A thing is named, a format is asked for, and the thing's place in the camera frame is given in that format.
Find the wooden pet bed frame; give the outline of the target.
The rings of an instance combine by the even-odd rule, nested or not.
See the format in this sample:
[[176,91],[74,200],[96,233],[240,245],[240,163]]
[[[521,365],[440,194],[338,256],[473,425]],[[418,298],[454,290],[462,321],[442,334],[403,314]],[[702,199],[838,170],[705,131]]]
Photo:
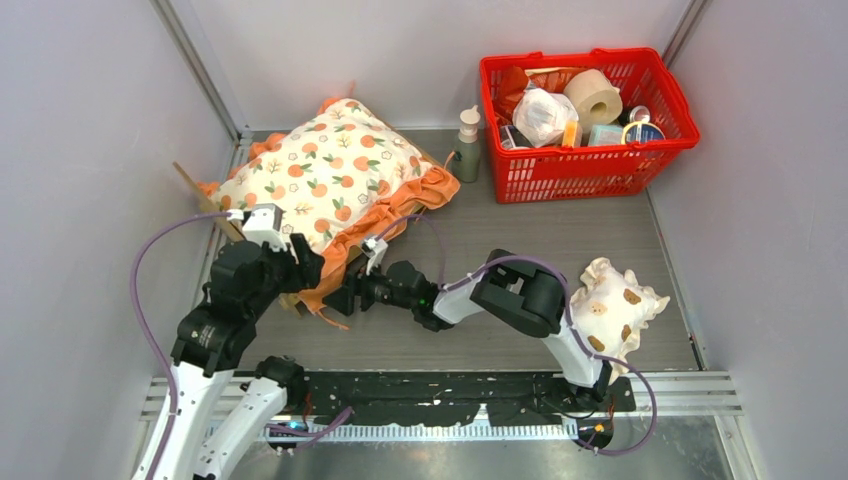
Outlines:
[[273,135],[237,150],[236,165],[222,183],[194,181],[178,172],[198,199],[203,213],[248,209],[273,203],[285,211],[293,232],[308,237],[311,248],[325,258],[318,287],[284,294],[280,304],[289,310],[304,305],[314,314],[323,297],[338,288],[345,267],[361,254],[369,235],[390,241],[406,228],[405,216],[447,204],[458,192],[458,181],[426,152],[413,147],[399,161],[353,157],[298,163]]

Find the orange fruit print cushion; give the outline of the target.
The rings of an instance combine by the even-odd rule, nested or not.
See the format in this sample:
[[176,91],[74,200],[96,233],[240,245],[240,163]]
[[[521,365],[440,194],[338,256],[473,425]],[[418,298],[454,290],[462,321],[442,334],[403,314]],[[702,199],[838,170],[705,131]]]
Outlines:
[[369,234],[390,240],[401,217],[443,207],[459,181],[413,142],[353,98],[327,100],[289,133],[253,143],[223,182],[198,183],[219,210],[273,203],[283,230],[306,237],[325,258],[321,282],[295,295],[311,313],[341,285],[353,252]]

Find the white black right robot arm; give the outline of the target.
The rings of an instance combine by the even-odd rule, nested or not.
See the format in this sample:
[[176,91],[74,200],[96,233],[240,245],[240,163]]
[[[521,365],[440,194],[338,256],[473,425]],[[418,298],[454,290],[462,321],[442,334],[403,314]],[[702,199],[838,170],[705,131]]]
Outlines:
[[596,410],[610,398],[612,368],[588,351],[588,337],[571,318],[566,290],[561,275],[503,249],[493,250],[480,269],[447,286],[428,280],[408,261],[382,271],[361,255],[323,303],[345,316],[376,303],[396,307],[434,332],[486,312],[517,332],[540,339],[561,367],[574,403]]

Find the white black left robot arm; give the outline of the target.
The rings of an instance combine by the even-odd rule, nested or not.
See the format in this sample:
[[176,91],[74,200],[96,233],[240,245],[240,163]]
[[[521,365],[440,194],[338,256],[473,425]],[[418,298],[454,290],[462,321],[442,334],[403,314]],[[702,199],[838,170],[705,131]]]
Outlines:
[[291,357],[269,356],[239,405],[206,434],[260,317],[280,295],[317,286],[324,262],[302,234],[280,250],[248,240],[219,250],[202,301],[178,325],[165,402],[135,478],[225,479],[274,415],[305,405],[304,368]]

